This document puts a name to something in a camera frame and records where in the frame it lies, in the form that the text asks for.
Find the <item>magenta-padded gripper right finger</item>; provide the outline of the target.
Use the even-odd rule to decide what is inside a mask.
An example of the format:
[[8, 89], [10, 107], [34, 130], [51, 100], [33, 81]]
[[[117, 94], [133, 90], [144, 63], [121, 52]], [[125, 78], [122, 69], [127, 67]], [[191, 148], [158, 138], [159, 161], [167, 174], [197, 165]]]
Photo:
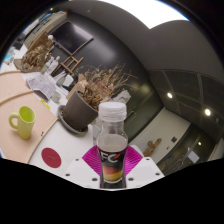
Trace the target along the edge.
[[127, 188], [139, 188], [164, 177], [151, 157], [145, 157], [140, 149], [131, 145], [124, 161]]

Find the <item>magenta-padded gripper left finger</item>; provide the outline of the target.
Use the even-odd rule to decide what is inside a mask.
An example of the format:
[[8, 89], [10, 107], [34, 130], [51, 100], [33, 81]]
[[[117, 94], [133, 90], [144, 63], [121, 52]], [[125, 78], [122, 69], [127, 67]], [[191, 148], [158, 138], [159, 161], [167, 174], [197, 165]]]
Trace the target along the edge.
[[97, 147], [93, 146], [82, 157], [75, 158], [64, 177], [81, 187], [98, 189], [100, 187], [101, 162]]

